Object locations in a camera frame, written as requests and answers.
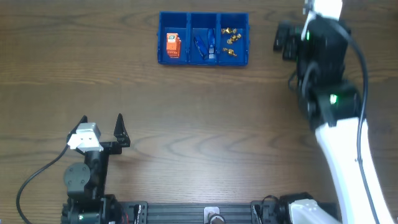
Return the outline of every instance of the green led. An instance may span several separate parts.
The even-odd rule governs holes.
[[[336,95],[331,94],[330,95],[330,104],[334,105],[335,103],[337,103],[337,99],[338,99],[338,97]]]

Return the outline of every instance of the blue object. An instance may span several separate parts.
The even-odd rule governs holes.
[[[226,43],[231,37],[221,34],[221,28],[237,29],[242,38],[232,45]],[[249,14],[213,12],[160,12],[157,33],[157,60],[164,65],[224,65],[245,66],[249,59]],[[209,49],[209,34],[213,30],[215,57],[203,59],[195,45],[195,37],[200,37]],[[166,53],[167,33],[178,33],[181,40],[180,58],[170,58]],[[237,57],[232,57],[223,48],[233,49]]]
[[[209,59],[213,59],[214,57],[214,50],[216,47],[216,40],[214,38],[214,29],[207,30],[207,41],[209,42]]]
[[[195,43],[195,45],[196,45],[196,47],[197,47],[197,49],[199,51],[199,54],[202,57],[202,59],[203,60],[208,59],[209,52],[208,52],[208,50],[207,50],[207,48],[205,46],[204,41],[200,38],[200,35],[196,35],[193,38],[193,41],[194,41],[194,43]]]

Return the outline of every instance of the wood grain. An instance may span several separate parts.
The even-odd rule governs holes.
[[[0,219],[22,223],[16,193],[62,150],[83,116],[112,137],[124,115],[132,147],[109,162],[106,192],[122,201],[250,202],[307,191],[336,201],[326,160],[272,52],[277,23],[303,22],[291,0],[9,0],[0,2]],[[398,5],[345,1],[342,17],[370,73],[369,135],[381,187],[398,216]],[[249,13],[245,68],[157,63],[159,11]],[[346,76],[361,84],[352,51]],[[22,195],[33,223],[59,223],[68,151]]]

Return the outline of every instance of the orange tic tac box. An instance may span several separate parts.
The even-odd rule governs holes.
[[[167,33],[166,51],[170,58],[180,58],[181,40],[176,33]]]

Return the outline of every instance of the gold wrapped candy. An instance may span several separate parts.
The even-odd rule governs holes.
[[[227,49],[227,48],[224,47],[224,48],[223,48],[223,51],[224,51],[224,52],[227,52],[228,55],[230,55],[230,56],[234,56],[234,57],[238,56],[238,55],[235,54],[235,52],[234,52],[233,49]]]
[[[238,39],[242,38],[241,34],[237,34],[237,35],[232,35],[231,38],[229,38],[226,43],[227,44],[232,44],[233,42],[237,41]]]
[[[236,29],[231,29],[227,27],[226,29],[221,29],[222,34],[236,34]]]

